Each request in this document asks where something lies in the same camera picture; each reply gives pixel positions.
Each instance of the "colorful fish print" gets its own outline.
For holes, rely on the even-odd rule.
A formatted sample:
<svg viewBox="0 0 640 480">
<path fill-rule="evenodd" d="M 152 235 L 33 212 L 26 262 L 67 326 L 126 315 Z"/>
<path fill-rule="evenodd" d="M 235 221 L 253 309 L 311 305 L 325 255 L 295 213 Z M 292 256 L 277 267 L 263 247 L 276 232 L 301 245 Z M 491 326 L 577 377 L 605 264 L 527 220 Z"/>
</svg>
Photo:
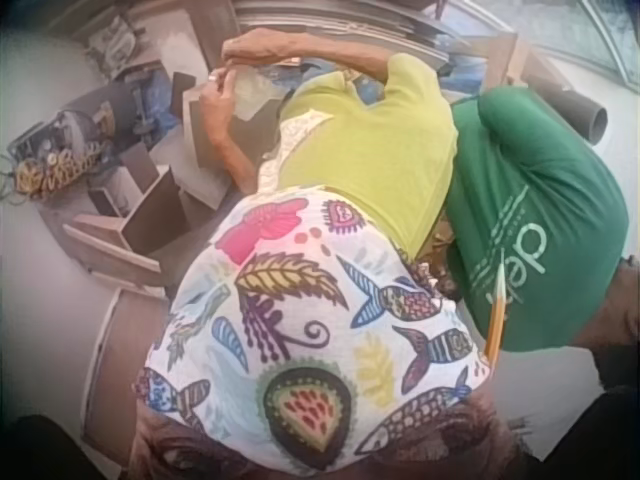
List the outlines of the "colorful fish print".
<svg viewBox="0 0 640 480">
<path fill-rule="evenodd" d="M 322 368 L 285 370 L 269 383 L 263 399 L 271 434 L 289 455 L 324 471 L 340 455 L 351 423 L 351 394 Z"/>
<path fill-rule="evenodd" d="M 418 385 L 432 363 L 457 362 L 473 350 L 473 345 L 467 334 L 456 328 L 447 330 L 431 340 L 419 330 L 395 326 L 393 329 L 409 340 L 416 352 L 416 358 L 413 359 L 402 378 L 401 391 L 403 395 Z"/>
<path fill-rule="evenodd" d="M 204 433 L 202 422 L 193 409 L 209 395 L 211 384 L 208 380 L 198 380 L 178 391 L 158 372 L 145 367 L 134 389 L 149 408 L 160 413 L 177 412 L 187 425 Z"/>
<path fill-rule="evenodd" d="M 231 227 L 215 243 L 236 265 L 242 265 L 259 240 L 277 240 L 288 235 L 302 222 L 297 212 L 309 201 L 294 198 L 280 203 L 265 203 L 249 210 L 242 222 Z"/>
<path fill-rule="evenodd" d="M 432 388 L 393 411 L 365 437 L 355 454 L 367 455 L 391 444 L 401 443 L 405 437 L 412 439 L 423 425 L 469 396 L 471 388 L 466 385 L 468 373 L 469 367 L 465 367 L 453 388 Z"/>
<path fill-rule="evenodd" d="M 210 318 L 212 318 L 220 305 L 229 298 L 231 291 L 226 285 L 221 285 L 216 288 L 207 299 L 204 308 L 200 312 L 200 315 L 191 323 L 180 324 L 171 332 L 171 341 L 167 346 L 169 352 L 169 365 L 167 370 L 171 370 L 171 367 L 184 356 L 184 346 L 193 337 L 198 335 L 205 327 Z"/>
<path fill-rule="evenodd" d="M 365 225 L 360 212 L 346 202 L 327 200 L 322 206 L 324 223 L 332 233 L 353 233 Z"/>
<path fill-rule="evenodd" d="M 398 285 L 379 288 L 353 265 L 337 258 L 353 283 L 369 297 L 353 317 L 351 328 L 363 327 L 380 318 L 384 312 L 403 322 L 426 320 L 440 312 L 442 299 L 434 302 L 434 298 L 422 289 L 411 291 Z"/>
<path fill-rule="evenodd" d="M 335 277 L 301 253 L 254 255 L 238 274 L 235 284 L 247 345 L 258 347 L 262 363 L 276 362 L 281 357 L 289 360 L 288 344 L 319 349 L 327 346 L 330 339 L 327 326 L 317 320 L 304 325 L 306 339 L 281 332 L 283 315 L 275 308 L 276 300 L 284 301 L 286 296 L 316 297 L 347 308 Z"/>
<path fill-rule="evenodd" d="M 213 322 L 211 326 L 211 334 L 213 338 L 215 338 L 220 345 L 224 346 L 227 350 L 229 350 L 234 357 L 240 362 L 244 371 L 249 373 L 249 363 L 247 361 L 247 355 L 244 353 L 244 348 L 242 348 L 242 343 L 240 343 L 240 338 L 236 333 L 233 325 L 226 317 L 218 317 Z"/>
</svg>

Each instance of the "white floor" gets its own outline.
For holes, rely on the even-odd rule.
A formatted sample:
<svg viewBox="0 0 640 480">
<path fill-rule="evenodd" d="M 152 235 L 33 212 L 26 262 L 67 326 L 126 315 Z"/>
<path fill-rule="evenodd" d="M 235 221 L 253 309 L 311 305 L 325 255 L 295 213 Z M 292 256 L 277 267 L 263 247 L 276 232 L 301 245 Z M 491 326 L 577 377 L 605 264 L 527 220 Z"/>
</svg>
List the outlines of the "white floor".
<svg viewBox="0 0 640 480">
<path fill-rule="evenodd" d="M 0 53 L 2 151 L 57 107 L 102 84 L 71 44 L 3 33 Z M 611 133 L 600 148 L 629 205 L 626 251 L 637 252 L 638 97 L 579 67 L 559 66 L 579 91 L 609 110 Z M 44 413 L 78 439 L 87 370 L 113 291 L 66 257 L 32 205 L 4 204 L 1 221 L 5 420 Z M 97 461 L 110 477 L 116 474 L 113 464 Z"/>
</svg>

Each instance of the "pencil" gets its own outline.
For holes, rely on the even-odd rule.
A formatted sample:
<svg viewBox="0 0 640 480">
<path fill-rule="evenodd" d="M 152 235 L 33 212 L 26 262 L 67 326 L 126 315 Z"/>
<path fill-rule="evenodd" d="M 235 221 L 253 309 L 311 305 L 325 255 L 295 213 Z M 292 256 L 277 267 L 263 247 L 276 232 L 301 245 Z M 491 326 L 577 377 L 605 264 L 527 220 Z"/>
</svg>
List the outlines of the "pencil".
<svg viewBox="0 0 640 480">
<path fill-rule="evenodd" d="M 487 345 L 484 354 L 489 360 L 491 371 L 496 367 L 498 362 L 498 354 L 500 353 L 500 345 L 502 344 L 502 331 L 504 329 L 504 314 L 507 306 L 507 292 L 504 275 L 504 251 L 502 259 L 498 266 L 496 275 L 496 286 L 493 295 L 493 306 L 491 307 L 491 322 L 489 323 L 489 335 L 487 336 Z"/>
</svg>

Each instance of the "wooden plank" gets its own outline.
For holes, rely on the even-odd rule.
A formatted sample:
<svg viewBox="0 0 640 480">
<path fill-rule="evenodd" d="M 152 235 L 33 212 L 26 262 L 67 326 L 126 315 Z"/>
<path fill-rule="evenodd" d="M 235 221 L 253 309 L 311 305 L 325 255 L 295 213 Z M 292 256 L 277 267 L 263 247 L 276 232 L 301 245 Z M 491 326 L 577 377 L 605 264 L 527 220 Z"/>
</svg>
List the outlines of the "wooden plank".
<svg viewBox="0 0 640 480">
<path fill-rule="evenodd" d="M 505 83 L 517 41 L 518 34 L 511 32 L 500 32 L 491 39 L 489 57 L 487 58 L 487 73 L 480 87 L 481 92 L 486 92 Z"/>
<path fill-rule="evenodd" d="M 142 193 L 145 193 L 158 177 L 158 169 L 153 164 L 144 143 L 136 143 L 120 154 L 122 164 L 129 170 L 133 181 Z"/>
<path fill-rule="evenodd" d="M 87 190 L 87 194 L 100 215 L 106 215 L 108 217 L 122 217 L 118 210 L 118 206 L 113 201 L 109 190 L 106 188 L 90 188 Z"/>
<path fill-rule="evenodd" d="M 109 191 L 120 215 L 126 217 L 142 200 L 142 192 L 133 180 L 127 167 L 118 167 L 111 174 L 104 187 Z"/>
<path fill-rule="evenodd" d="M 220 64 L 224 41 L 241 34 L 236 11 L 230 0 L 185 0 L 183 3 L 211 71 Z"/>
<path fill-rule="evenodd" d="M 525 82 L 531 77 L 538 77 L 548 82 L 555 83 L 562 88 L 573 88 L 571 82 L 562 72 L 547 58 L 545 54 L 536 48 L 529 49 L 527 62 L 522 71 L 522 79 Z"/>
<path fill-rule="evenodd" d="M 202 85 L 184 93 L 184 136 L 187 152 L 199 168 L 218 171 L 224 168 L 220 154 L 209 141 L 200 109 Z M 262 155 L 270 152 L 276 144 L 278 132 L 278 110 L 280 100 L 269 100 L 249 121 L 233 116 L 229 124 L 229 135 L 244 154 L 255 165 L 262 162 Z"/>
<path fill-rule="evenodd" d="M 47 31 L 53 34 L 69 35 L 114 3 L 115 0 L 74 1 L 60 15 L 49 22 Z"/>
<path fill-rule="evenodd" d="M 169 165 L 178 186 L 212 210 L 217 210 L 231 185 L 229 174 L 219 169 L 200 169 L 188 153 L 182 127 L 171 130 L 151 150 L 156 165 Z"/>
<path fill-rule="evenodd" d="M 139 293 L 141 295 L 149 295 L 154 298 L 166 298 L 166 292 L 163 287 L 149 287 L 146 285 L 138 285 L 127 280 L 123 280 L 118 277 L 113 277 L 102 272 L 91 272 L 94 278 L 97 278 L 101 282 L 107 285 L 128 290 L 130 292 Z"/>
<path fill-rule="evenodd" d="M 442 47 L 449 55 L 466 55 L 468 57 L 487 58 L 491 51 L 491 40 L 494 37 L 464 36 L 461 40 L 451 40 Z"/>
<path fill-rule="evenodd" d="M 511 52 L 511 59 L 507 64 L 504 83 L 509 85 L 523 86 L 522 73 L 529 57 L 531 47 L 522 38 L 517 38 Z"/>
<path fill-rule="evenodd" d="M 131 250 L 120 233 L 124 222 L 124 218 L 120 217 L 80 214 L 73 217 L 71 226 L 117 247 Z"/>
<path fill-rule="evenodd" d="M 166 299 L 118 290 L 94 350 L 82 438 L 124 467 L 136 425 L 136 395 L 131 386 L 151 345 L 161 338 L 168 314 Z"/>
<path fill-rule="evenodd" d="M 127 12 L 131 22 L 137 22 L 154 15 L 160 15 L 182 8 L 182 0 L 149 0 L 137 2 Z"/>
<path fill-rule="evenodd" d="M 89 45 L 89 38 L 94 33 L 107 28 L 113 22 L 113 19 L 118 15 L 122 15 L 124 13 L 124 8 L 111 6 L 108 7 L 103 12 L 100 12 L 91 20 L 86 23 L 83 23 L 80 28 L 78 28 L 72 35 L 71 39 L 76 42 L 81 42 L 85 46 Z"/>
<path fill-rule="evenodd" d="M 123 260 L 132 265 L 136 265 L 141 267 L 149 272 L 160 273 L 160 264 L 155 260 L 144 257 L 142 255 L 138 255 L 137 253 L 127 251 L 123 248 L 116 247 L 115 245 L 105 242 L 104 240 L 100 240 L 92 235 L 88 235 L 84 232 L 81 232 L 77 228 L 72 227 L 71 225 L 63 225 L 63 229 L 67 235 L 79 242 L 84 243 L 87 246 L 93 247 L 95 250 L 110 255 L 112 257 Z"/>
<path fill-rule="evenodd" d="M 174 72 L 171 85 L 169 112 L 182 120 L 182 94 L 196 86 L 196 77 L 182 72 Z"/>
<path fill-rule="evenodd" d="M 149 254 L 189 230 L 171 169 L 149 187 L 122 228 L 122 235 L 134 252 Z"/>
<path fill-rule="evenodd" d="M 114 256 L 111 252 L 100 251 L 91 244 L 69 236 L 64 230 L 64 226 L 72 222 L 75 216 L 73 212 L 56 210 L 46 205 L 38 204 L 38 213 L 40 213 L 40 217 L 60 248 L 69 258 L 76 260 L 88 272 L 98 271 L 139 285 L 154 287 L 164 287 L 173 283 L 170 275 L 164 273 L 164 267 L 162 267 L 162 272 L 158 273 L 135 265 L 128 259 L 125 260 L 119 256 Z"/>
<path fill-rule="evenodd" d="M 180 203 L 189 223 L 189 230 L 195 230 L 207 223 L 216 214 L 215 210 L 209 208 L 186 190 L 180 191 Z"/>
</svg>

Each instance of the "wooden board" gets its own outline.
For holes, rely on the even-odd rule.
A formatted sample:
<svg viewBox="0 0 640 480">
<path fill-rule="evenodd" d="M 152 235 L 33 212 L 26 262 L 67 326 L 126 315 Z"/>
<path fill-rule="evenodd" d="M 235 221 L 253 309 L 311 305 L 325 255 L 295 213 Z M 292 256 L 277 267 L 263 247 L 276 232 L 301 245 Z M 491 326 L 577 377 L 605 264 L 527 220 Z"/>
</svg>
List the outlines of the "wooden board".
<svg viewBox="0 0 640 480">
<path fill-rule="evenodd" d="M 73 217 L 71 226 L 117 247 L 130 250 L 129 245 L 127 245 L 120 233 L 124 222 L 124 218 L 120 217 L 80 214 Z"/>
<path fill-rule="evenodd" d="M 118 207 L 116 206 L 109 190 L 106 188 L 90 188 L 87 190 L 91 202 L 98 210 L 100 215 L 108 217 L 121 217 Z"/>
<path fill-rule="evenodd" d="M 213 210 L 218 209 L 231 185 L 231 178 L 224 169 L 197 167 L 193 154 L 187 150 L 181 126 L 158 142 L 151 150 L 151 158 L 158 166 L 170 166 L 178 186 Z"/>
<path fill-rule="evenodd" d="M 212 171 L 224 169 L 220 154 L 209 141 L 200 110 L 199 85 L 184 93 L 184 135 L 187 152 L 192 162 Z M 279 128 L 278 109 L 280 100 L 269 100 L 249 121 L 231 118 L 229 134 L 244 154 L 255 165 L 262 163 L 262 156 L 276 144 Z"/>
<path fill-rule="evenodd" d="M 160 271 L 160 264 L 155 260 L 147 259 L 152 263 L 139 266 L 130 261 L 129 255 L 132 255 L 132 252 L 115 246 L 113 246 L 116 249 L 115 253 L 113 250 L 104 251 L 96 248 L 91 242 L 87 243 L 84 238 L 78 240 L 70 236 L 64 226 L 72 223 L 76 215 L 73 210 L 67 211 L 38 204 L 38 213 L 60 248 L 85 270 L 102 272 L 137 285 L 164 287 L 172 282 L 170 275 L 165 274 L 164 270 Z"/>
<path fill-rule="evenodd" d="M 131 250 L 147 255 L 188 231 L 178 187 L 167 168 L 129 214 L 122 235 Z"/>
<path fill-rule="evenodd" d="M 169 112 L 182 120 L 182 94 L 196 86 L 196 77 L 182 72 L 173 74 Z"/>
<path fill-rule="evenodd" d="M 220 64 L 224 41 L 241 33 L 236 11 L 230 0 L 185 0 L 183 4 L 211 71 Z"/>
<path fill-rule="evenodd" d="M 104 187 L 109 191 L 123 217 L 129 215 L 131 210 L 142 200 L 142 192 L 127 167 L 116 168 Z"/>
<path fill-rule="evenodd" d="M 162 336 L 168 314 L 166 299 L 117 290 L 94 350 L 82 438 L 123 467 L 128 465 L 135 435 L 132 384 L 149 348 Z"/>
<path fill-rule="evenodd" d="M 104 240 L 100 240 L 99 238 L 86 234 L 71 225 L 65 224 L 63 225 L 63 229 L 69 237 L 77 240 L 78 242 L 84 243 L 98 252 L 118 258 L 130 265 L 135 265 L 149 272 L 160 273 L 160 264 L 155 260 L 127 251 L 123 248 L 116 247 L 109 242 L 105 242 Z"/>
<path fill-rule="evenodd" d="M 149 287 L 145 285 L 136 285 L 133 282 L 129 282 L 127 280 L 123 280 L 118 277 L 112 277 L 111 275 L 107 275 L 106 273 L 101 273 L 96 271 L 91 272 L 91 276 L 111 287 L 122 288 L 123 290 L 139 293 L 141 295 L 149 295 L 154 298 L 167 297 L 164 287 Z"/>
<path fill-rule="evenodd" d="M 480 87 L 481 92 L 486 92 L 504 84 L 511 55 L 517 41 L 518 34 L 511 32 L 500 32 L 490 40 L 487 73 Z"/>
<path fill-rule="evenodd" d="M 133 147 L 121 153 L 120 160 L 129 170 L 133 181 L 143 194 L 158 179 L 158 169 L 153 164 L 144 143 L 136 143 Z"/>
</svg>

